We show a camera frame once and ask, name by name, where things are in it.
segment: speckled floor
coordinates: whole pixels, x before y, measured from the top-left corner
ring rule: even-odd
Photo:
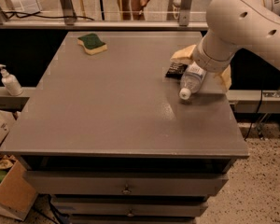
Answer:
[[[250,123],[238,120],[243,137]],[[247,137],[250,157],[238,160],[229,171],[229,181],[209,207],[197,218],[197,224],[273,224],[280,223],[280,116],[272,116],[263,127],[265,140],[255,129]],[[49,210],[48,196],[39,196],[22,223],[51,224],[57,220]],[[0,217],[0,223],[19,221]]]

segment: drawer handle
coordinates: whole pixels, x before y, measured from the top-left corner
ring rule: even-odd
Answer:
[[[125,186],[125,189],[122,191],[122,194],[123,195],[129,195],[129,194],[131,194],[132,192],[129,190],[129,186],[128,185],[126,185]]]
[[[134,217],[133,210],[130,210],[130,212],[127,214],[128,217]]]

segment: sponge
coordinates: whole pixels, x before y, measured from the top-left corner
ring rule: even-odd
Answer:
[[[97,34],[88,34],[77,38],[77,43],[84,47],[86,53],[94,55],[107,50],[106,43]]]

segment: white plastic container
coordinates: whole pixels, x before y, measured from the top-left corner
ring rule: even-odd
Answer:
[[[2,75],[2,83],[7,88],[7,91],[12,96],[17,96],[22,94],[22,87],[19,81],[15,76],[11,75],[6,69],[4,64],[0,64],[1,75]]]
[[[193,93],[196,93],[203,84],[206,71],[196,63],[190,64],[180,79],[179,97],[188,100]]]

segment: pump bottle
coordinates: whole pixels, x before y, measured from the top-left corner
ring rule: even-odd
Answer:
[[[4,64],[0,64],[0,73],[2,75],[2,83],[6,87],[7,91],[12,96],[17,96],[22,94],[22,87],[19,81],[16,79],[14,75],[11,75],[6,69]]]
[[[196,63],[190,64],[180,79],[179,97],[182,100],[188,100],[193,93],[198,92],[203,84],[205,75],[206,71]]]

